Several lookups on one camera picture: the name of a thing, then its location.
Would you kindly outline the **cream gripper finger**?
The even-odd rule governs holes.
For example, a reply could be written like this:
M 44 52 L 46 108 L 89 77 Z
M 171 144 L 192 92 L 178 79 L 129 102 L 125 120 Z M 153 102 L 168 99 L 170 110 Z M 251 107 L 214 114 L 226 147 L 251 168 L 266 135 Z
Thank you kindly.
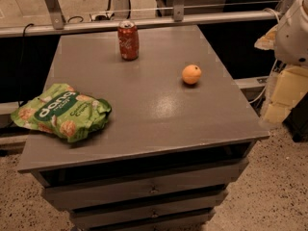
M 279 74 L 269 77 L 261 120 L 282 123 L 308 92 L 308 68 L 288 64 Z
M 263 36 L 258 38 L 254 43 L 254 47 L 260 50 L 273 50 L 277 26 L 273 26 Z

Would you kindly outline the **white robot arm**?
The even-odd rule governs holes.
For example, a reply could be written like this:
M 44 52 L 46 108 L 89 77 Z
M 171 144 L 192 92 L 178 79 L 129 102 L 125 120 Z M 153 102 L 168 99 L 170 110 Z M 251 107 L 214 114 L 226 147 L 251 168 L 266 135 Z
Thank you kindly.
M 273 50 L 274 63 L 285 64 L 279 73 L 270 71 L 261 109 L 264 122 L 282 123 L 308 92 L 308 0 L 295 0 L 254 47 Z

